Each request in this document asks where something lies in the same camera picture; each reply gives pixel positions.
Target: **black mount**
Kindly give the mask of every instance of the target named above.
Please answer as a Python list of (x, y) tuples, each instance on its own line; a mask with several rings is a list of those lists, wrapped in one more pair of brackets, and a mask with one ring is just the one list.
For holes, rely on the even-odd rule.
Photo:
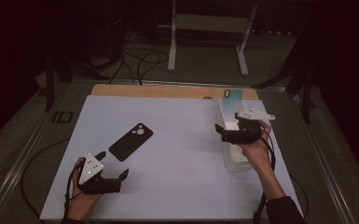
[[(106, 152), (103, 151), (97, 156), (95, 156), (95, 158), (98, 161), (100, 161), (105, 156), (105, 154)], [(80, 173), (83, 172), (84, 161), (85, 160), (83, 160), (83, 164), (80, 167)], [(105, 193), (120, 192), (121, 182), (127, 178), (129, 169), (121, 173), (121, 175), (118, 178), (110, 178), (110, 179), (105, 179), (101, 177), (102, 172), (103, 171), (99, 172), (98, 174), (96, 174), (95, 176), (93, 176), (91, 179), (89, 179), (83, 184), (79, 183), (79, 179), (80, 179), (79, 176), (79, 179), (77, 180), (77, 187), (80, 190), (82, 190), (82, 192), (85, 194), (105, 194)]]
[(214, 128), (218, 133), (222, 135), (223, 142), (229, 142), (231, 144), (252, 144), (261, 137), (261, 126), (257, 120), (243, 119), (238, 117), (238, 113), (235, 113), (235, 119), (238, 120), (239, 130), (225, 130), (218, 124), (214, 125)]

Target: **forearm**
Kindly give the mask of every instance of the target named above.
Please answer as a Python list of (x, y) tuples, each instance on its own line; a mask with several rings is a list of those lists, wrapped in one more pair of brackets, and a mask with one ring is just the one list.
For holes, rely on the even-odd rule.
[(286, 196), (270, 166), (256, 167), (255, 170), (267, 200), (279, 199)]

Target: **metal stand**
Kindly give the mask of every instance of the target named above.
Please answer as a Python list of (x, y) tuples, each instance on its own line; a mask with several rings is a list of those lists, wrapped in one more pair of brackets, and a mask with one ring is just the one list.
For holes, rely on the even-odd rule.
[(240, 64), (241, 74), (248, 76), (248, 67), (246, 65), (243, 50), (251, 32), (252, 24), (257, 11), (257, 5), (252, 7), (249, 18), (233, 18), (233, 17), (216, 17), (216, 16), (202, 16), (202, 15), (187, 15), (176, 13), (176, 0), (173, 0), (173, 16), (171, 26), (171, 47), (168, 59), (168, 71), (175, 70), (176, 61), (176, 30), (200, 30), (200, 31), (217, 31), (217, 32), (232, 32), (243, 34), (242, 42), (237, 46), (238, 62)]

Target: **cable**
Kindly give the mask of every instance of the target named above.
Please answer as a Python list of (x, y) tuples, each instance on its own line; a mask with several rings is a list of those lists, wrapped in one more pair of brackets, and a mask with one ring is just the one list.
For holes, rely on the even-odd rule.
[(22, 198), (24, 199), (24, 201), (27, 203), (28, 207), (32, 210), (32, 212), (35, 214), (36, 218), (41, 222), (41, 223), (46, 223), (44, 220), (39, 219), (40, 215), (39, 213), (36, 211), (36, 209), (32, 206), (32, 204), (30, 203), (30, 201), (28, 200), (26, 194), (25, 194), (25, 190), (24, 190), (24, 177), (25, 177), (25, 173), (27, 172), (28, 167), (30, 166), (31, 162), (38, 157), (40, 154), (42, 154), (43, 152), (47, 151), (48, 149), (51, 149), (53, 147), (56, 147), (57, 145), (67, 142), (69, 141), (70, 138), (64, 139), (60, 142), (54, 143), (48, 147), (43, 148), (42, 150), (40, 150), (39, 152), (37, 152), (35, 155), (33, 155), (33, 157), (28, 161), (27, 165), (24, 168), (24, 171), (21, 175), (21, 180), (20, 180), (20, 189), (21, 189), (21, 194), (22, 194)]
[[(260, 136), (260, 140), (267, 146), (267, 148), (269, 149), (269, 153), (271, 154), (271, 158), (270, 158), (270, 164), (271, 164), (271, 168), (272, 171), (275, 171), (275, 162), (276, 162), (276, 158), (275, 158), (275, 149), (274, 149), (274, 145), (272, 143), (272, 139), (269, 136), (269, 134), (262, 129), (262, 132), (264, 132), (268, 137), (269, 140), (271, 142), (272, 147), (269, 146), (269, 143), (262, 137)], [(261, 199), (260, 199), (260, 203), (257, 207), (257, 210), (254, 212), (254, 223), (255, 224), (260, 224), (261, 222), (261, 212), (263, 211), (264, 206), (266, 205), (266, 194), (263, 192), (263, 194), (261, 195)]]
[(142, 85), (142, 78), (146, 75), (146, 73), (149, 72), (150, 70), (152, 70), (153, 68), (155, 68), (155, 67), (159, 64), (159, 59), (160, 59), (160, 57), (159, 57), (158, 61), (157, 61), (152, 67), (150, 67), (150, 68), (147, 69), (143, 74), (140, 75), (139, 72), (140, 72), (140, 69), (141, 69), (141, 64), (142, 64), (142, 62), (143, 62), (143, 61), (145, 60), (145, 58), (148, 57), (149, 55), (156, 54), (156, 53), (157, 53), (157, 55), (159, 56), (159, 53), (158, 53), (157, 51), (156, 51), (156, 52), (150, 52), (150, 53), (146, 54), (146, 55), (141, 59), (141, 61), (138, 63), (138, 69), (137, 69), (136, 75), (138, 76), (139, 85)]
[(302, 187), (302, 185), (300, 184), (300, 182), (297, 180), (297, 179), (295, 179), (295, 177), (294, 176), (292, 176), (291, 174), (289, 174), (290, 175), (290, 177), (292, 177), (292, 179), (294, 179), (295, 181), (296, 181), (296, 183), (300, 186), (300, 188), (301, 188), (301, 190), (303, 191), (303, 193), (304, 193), (304, 197), (305, 197), (305, 202), (306, 202), (306, 205), (307, 205), (307, 207), (306, 207), (306, 209), (305, 209), (305, 213), (304, 213), (304, 218), (306, 218), (306, 216), (308, 215), (308, 210), (309, 210), (309, 201), (308, 201), (308, 195), (307, 195), (307, 193), (305, 192), (305, 190), (304, 190), (304, 188)]
[(117, 73), (120, 71), (121, 67), (124, 64), (124, 55), (123, 55), (123, 53), (120, 54), (120, 59), (121, 59), (121, 64), (118, 67), (118, 69), (116, 70), (116, 72), (109, 78), (108, 84), (112, 83), (113, 78), (117, 75)]
[[(161, 51), (157, 51), (157, 50), (154, 50), (154, 49), (146, 49), (146, 50), (152, 50), (152, 52), (147, 53), (147, 54), (144, 55), (142, 58), (140, 58), (140, 57), (138, 57), (138, 56), (136, 56), (136, 55), (133, 55), (133, 54), (127, 52), (125, 49), (122, 50), (124, 53), (126, 53), (126, 54), (128, 54), (128, 55), (130, 55), (130, 56), (132, 56), (132, 57), (134, 57), (134, 58), (136, 58), (136, 59), (138, 59), (138, 60), (140, 60), (140, 62), (138, 63), (138, 66), (137, 66), (137, 74), (136, 74), (137, 77), (138, 77), (138, 82), (139, 82), (140, 85), (143, 85), (142, 80), (143, 80), (144, 76), (145, 76), (149, 71), (151, 71), (153, 68), (155, 68), (159, 63), (165, 63), (165, 62), (168, 60), (168, 58), (169, 58), (169, 56), (168, 56), (167, 53), (164, 53), (164, 52), (161, 52)], [(153, 54), (157, 54), (158, 57), (159, 57), (156, 61), (152, 62), (152, 61), (148, 61), (148, 60), (145, 59), (145, 58), (147, 58), (147, 57), (149, 57), (150, 55), (153, 55)], [(152, 63), (153, 66), (150, 67), (149, 69), (147, 69), (145, 72), (143, 72), (143, 73), (141, 74), (141, 71), (140, 71), (140, 70), (141, 70), (141, 64), (142, 64), (142, 63)]]
[(130, 66), (127, 63), (124, 63), (124, 65), (126, 65), (127, 69), (129, 70), (128, 76), (131, 80), (131, 84), (132, 85), (135, 84), (135, 76), (133, 75), (133, 72), (132, 72)]
[(72, 182), (72, 177), (74, 176), (74, 173), (80, 168), (80, 166), (82, 166), (84, 164), (84, 160), (82, 160), (83, 162), (79, 163), (78, 165), (76, 165), (74, 167), (74, 169), (72, 170), (71, 174), (69, 175), (68, 178), (68, 182), (66, 184), (66, 193), (65, 193), (65, 203), (63, 204), (64, 206), (64, 212), (63, 212), (63, 218), (67, 218), (68, 217), (68, 212), (69, 212), (69, 205), (72, 199), (74, 199), (75, 197), (79, 196), (82, 192), (78, 193), (75, 197), (73, 197), (72, 199), (69, 197), (70, 195), (70, 191), (71, 191), (71, 182)]

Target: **metal frame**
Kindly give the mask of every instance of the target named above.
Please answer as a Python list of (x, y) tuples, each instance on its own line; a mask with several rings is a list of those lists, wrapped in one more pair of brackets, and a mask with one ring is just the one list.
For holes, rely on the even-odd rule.
[(323, 149), (319, 146), (318, 141), (310, 127), (310, 124), (306, 123), (301, 113), (301, 102), (298, 99), (298, 96), (290, 97), (290, 102), (293, 105), (297, 113), (298, 120), (303, 126), (306, 135), (311, 141), (312, 155), (315, 158), (315, 162), (318, 165), (319, 170), (321, 171), (322, 178), (327, 187), (327, 190), (330, 193), (331, 199), (336, 206), (339, 217), (341, 218), (342, 223), (352, 223), (355, 224), (357, 221), (354, 218), (352, 209), (349, 207), (345, 197), (343, 195), (342, 189), (339, 186), (336, 178), (334, 177), (333, 172), (331, 171), (330, 165), (326, 160)]
[(187, 15), (176, 13), (176, 0), (173, 0), (173, 15), (171, 26), (171, 47), (168, 59), (168, 71), (175, 70), (176, 62), (176, 30), (202, 30), (202, 31), (220, 31), (243, 33), (243, 39), (240, 45), (236, 47), (238, 62), (240, 64), (241, 75), (248, 76), (248, 67), (246, 65), (243, 51), (248, 41), (249, 34), (257, 11), (257, 5), (252, 7), (249, 18), (232, 18), (232, 17), (216, 17), (216, 16), (201, 16), (201, 15)]
[(4, 204), (7, 202), (14, 188), (16, 188), (19, 180), (21, 179), (21, 175), (25, 169), (27, 162), (31, 159), (33, 153), (35, 152), (35, 149), (38, 147), (46, 126), (50, 123), (51, 118), (53, 118), (54, 111), (60, 105), (60, 102), (62, 101), (66, 92), (67, 89), (62, 94), (59, 94), (57, 97), (57, 101), (52, 103), (50, 107), (51, 110), (45, 112), (43, 118), (35, 127), (27, 144), (22, 149), (21, 154), (11, 166), (10, 170), (7, 172), (7, 175), (0, 187), (0, 213), (4, 208)]

